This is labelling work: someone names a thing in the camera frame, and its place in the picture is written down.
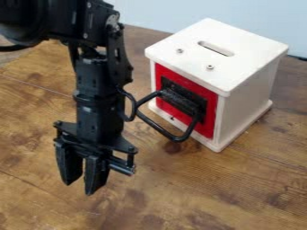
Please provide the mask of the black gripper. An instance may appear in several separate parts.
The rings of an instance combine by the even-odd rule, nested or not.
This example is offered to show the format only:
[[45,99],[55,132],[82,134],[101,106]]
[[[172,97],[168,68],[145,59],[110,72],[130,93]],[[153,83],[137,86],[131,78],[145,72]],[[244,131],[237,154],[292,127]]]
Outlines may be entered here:
[[58,129],[57,163],[66,185],[73,184],[83,175],[83,157],[87,157],[85,183],[89,196],[106,185],[111,169],[129,176],[137,173],[138,148],[123,136],[95,143],[78,137],[77,123],[57,121],[54,127]]

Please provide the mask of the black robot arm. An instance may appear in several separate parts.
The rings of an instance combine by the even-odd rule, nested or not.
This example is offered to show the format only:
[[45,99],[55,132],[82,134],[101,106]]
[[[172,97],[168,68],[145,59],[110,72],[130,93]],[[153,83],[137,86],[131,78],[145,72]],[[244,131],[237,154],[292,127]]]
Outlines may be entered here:
[[134,173],[137,148],[125,140],[125,85],[133,66],[121,13],[105,0],[0,0],[0,52],[59,40],[77,73],[77,122],[58,121],[55,154],[65,184],[83,179],[94,194],[110,171]]

